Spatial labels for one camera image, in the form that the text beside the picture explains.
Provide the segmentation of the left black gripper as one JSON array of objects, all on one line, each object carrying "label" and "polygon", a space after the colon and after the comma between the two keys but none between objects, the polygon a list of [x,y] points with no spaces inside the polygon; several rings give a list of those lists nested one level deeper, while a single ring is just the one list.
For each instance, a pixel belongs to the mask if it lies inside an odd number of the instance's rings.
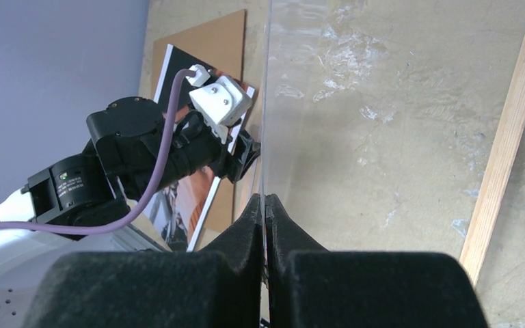
[{"label": "left black gripper", "polygon": [[239,181],[260,156],[260,143],[247,131],[240,131],[232,140],[234,147],[229,150],[211,132],[203,115],[191,110],[174,128],[167,158],[167,182],[174,183],[204,167],[210,167],[218,178]]}]

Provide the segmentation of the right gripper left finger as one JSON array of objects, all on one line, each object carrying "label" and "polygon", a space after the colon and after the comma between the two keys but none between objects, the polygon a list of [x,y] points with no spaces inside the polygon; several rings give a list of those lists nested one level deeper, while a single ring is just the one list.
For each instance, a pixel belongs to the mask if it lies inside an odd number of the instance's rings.
[{"label": "right gripper left finger", "polygon": [[260,195],[197,254],[198,327],[258,327],[263,270]]}]

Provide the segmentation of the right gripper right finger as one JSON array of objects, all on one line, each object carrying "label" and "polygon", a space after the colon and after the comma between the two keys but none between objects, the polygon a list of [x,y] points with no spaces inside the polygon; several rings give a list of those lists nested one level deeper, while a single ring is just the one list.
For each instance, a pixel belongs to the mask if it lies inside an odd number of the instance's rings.
[{"label": "right gripper right finger", "polygon": [[324,327],[330,252],[295,223],[276,194],[265,196],[272,327]]}]

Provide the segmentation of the printed photo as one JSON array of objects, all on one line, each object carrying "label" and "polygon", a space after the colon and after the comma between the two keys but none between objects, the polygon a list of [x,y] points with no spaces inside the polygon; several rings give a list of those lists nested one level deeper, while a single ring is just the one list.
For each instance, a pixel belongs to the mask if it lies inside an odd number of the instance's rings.
[{"label": "printed photo", "polygon": [[[212,70],[216,75],[226,74],[182,49],[168,44],[153,100],[159,105],[167,105],[175,74],[179,70],[189,69],[194,64],[200,64],[207,70]],[[184,78],[180,84],[172,137],[176,124],[191,110],[196,110],[189,97],[192,89],[187,77]],[[229,131],[228,142],[224,144],[229,150],[234,147],[232,138],[242,131],[241,125],[244,119],[245,115]],[[168,183],[166,166],[160,186],[144,209],[144,214],[171,250],[191,251],[194,249],[202,224],[222,179],[216,177],[210,167],[204,167],[188,177]]]}]

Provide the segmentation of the clear glass pane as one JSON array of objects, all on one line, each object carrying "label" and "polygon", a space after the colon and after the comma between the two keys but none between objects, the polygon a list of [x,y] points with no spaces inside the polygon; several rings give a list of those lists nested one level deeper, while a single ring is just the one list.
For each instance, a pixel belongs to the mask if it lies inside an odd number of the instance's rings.
[{"label": "clear glass pane", "polygon": [[525,1],[274,1],[262,189],[329,249],[458,256]]}]

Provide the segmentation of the white wooden picture frame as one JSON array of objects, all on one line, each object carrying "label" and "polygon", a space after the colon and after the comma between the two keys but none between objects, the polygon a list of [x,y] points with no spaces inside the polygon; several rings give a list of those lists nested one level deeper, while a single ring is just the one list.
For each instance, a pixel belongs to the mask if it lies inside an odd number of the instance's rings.
[{"label": "white wooden picture frame", "polygon": [[524,129],[525,34],[459,257],[473,286],[479,280]]}]

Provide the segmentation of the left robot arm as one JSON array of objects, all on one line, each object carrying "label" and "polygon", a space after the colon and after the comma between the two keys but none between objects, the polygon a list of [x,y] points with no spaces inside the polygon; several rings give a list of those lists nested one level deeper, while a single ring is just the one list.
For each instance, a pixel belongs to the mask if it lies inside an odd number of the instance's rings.
[{"label": "left robot arm", "polygon": [[259,153],[239,133],[225,152],[202,116],[179,128],[157,103],[127,97],[87,117],[83,152],[31,176],[0,204],[0,327],[257,327],[262,227],[259,199],[197,252],[78,251],[59,257],[37,286],[40,255],[106,241],[154,193],[211,165],[236,181]]}]

